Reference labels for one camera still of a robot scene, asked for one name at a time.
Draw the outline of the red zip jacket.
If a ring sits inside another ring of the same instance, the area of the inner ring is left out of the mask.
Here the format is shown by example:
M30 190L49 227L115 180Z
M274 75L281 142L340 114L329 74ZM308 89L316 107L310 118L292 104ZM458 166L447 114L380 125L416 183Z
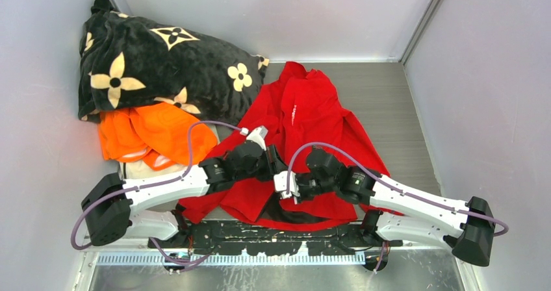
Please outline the red zip jacket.
M327 151L345 165L360 162L364 167L388 174L357 117L342 107L337 90L322 71L306 70L287 62L278 80L264 85L239 125L248 129L265 126L266 143L276 146L294 171L307 171L308 142L324 142ZM178 202L183 216L200 222L216 207L248 224L284 231L319 231L350 223L357 218L355 207L334 193L295 204L274 192L273 182L247 179L232 188Z

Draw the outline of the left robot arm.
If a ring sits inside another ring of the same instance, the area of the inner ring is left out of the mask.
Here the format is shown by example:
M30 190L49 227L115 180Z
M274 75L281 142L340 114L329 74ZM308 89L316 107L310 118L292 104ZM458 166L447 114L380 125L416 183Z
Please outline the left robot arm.
M190 237L186 226L164 218L145 218L142 213L170 201L223 192L246 179L273 181L287 170L274 145L246 140L220 157L206 158L177 173L146 179L122 179L117 173L110 173L81 202L83 213L74 228L84 223L89 243L72 245L86 249L135 236L153 237L182 247Z

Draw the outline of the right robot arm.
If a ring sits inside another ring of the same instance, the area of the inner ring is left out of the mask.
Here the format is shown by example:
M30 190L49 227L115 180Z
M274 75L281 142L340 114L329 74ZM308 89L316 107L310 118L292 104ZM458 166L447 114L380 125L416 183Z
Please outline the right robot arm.
M333 192L348 203L375 207L360 230L367 245L418 242L446 249L475 266L490 264L497 220L485 199L462 201L429 194L358 161L347 166L321 147L313 148L306 165L306 173L286 172L280 194L299 203Z

